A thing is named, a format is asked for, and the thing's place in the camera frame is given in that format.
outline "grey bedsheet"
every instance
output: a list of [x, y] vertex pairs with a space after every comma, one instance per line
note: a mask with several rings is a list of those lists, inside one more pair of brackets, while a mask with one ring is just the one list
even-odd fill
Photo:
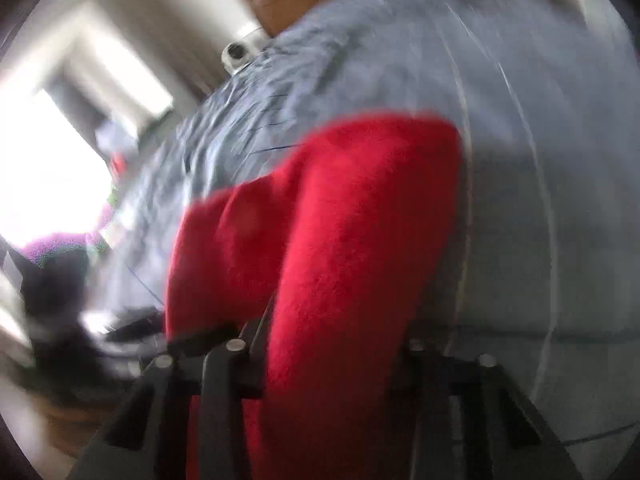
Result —
[[377, 108], [433, 110], [465, 144], [456, 233], [424, 306], [430, 326], [456, 328], [434, 337], [495, 355], [586, 477], [604, 478], [640, 418], [640, 73], [629, 45], [544, 0], [316, 7], [159, 149], [98, 307], [160, 308], [192, 201]]

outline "red fabric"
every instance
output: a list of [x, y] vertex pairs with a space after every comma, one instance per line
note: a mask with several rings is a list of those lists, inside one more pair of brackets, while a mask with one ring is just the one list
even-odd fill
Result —
[[123, 155], [117, 153], [111, 157], [109, 170], [115, 179], [120, 178], [127, 171], [127, 159]]
[[254, 479], [369, 474], [376, 413], [452, 227], [459, 166], [449, 123], [366, 116], [320, 128], [273, 173], [185, 215], [169, 337], [261, 316], [276, 293], [264, 399], [244, 410]]

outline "screw head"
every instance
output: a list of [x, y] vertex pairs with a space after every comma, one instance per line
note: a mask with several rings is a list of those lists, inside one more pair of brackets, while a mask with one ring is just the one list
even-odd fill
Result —
[[127, 364], [127, 368], [129, 369], [129, 373], [133, 377], [140, 377], [142, 375], [142, 366], [139, 361], [131, 361]]
[[495, 357], [489, 354], [480, 354], [478, 356], [478, 364], [482, 368], [493, 368], [498, 364], [498, 361], [495, 360]]
[[244, 339], [236, 338], [227, 341], [225, 346], [226, 349], [230, 352], [239, 352], [241, 350], [244, 350], [244, 348], [246, 347], [246, 343], [244, 342]]
[[168, 368], [174, 364], [174, 359], [168, 354], [162, 354], [154, 359], [154, 364], [158, 368]]
[[421, 339], [409, 339], [409, 352], [422, 352], [424, 348], [424, 341]]

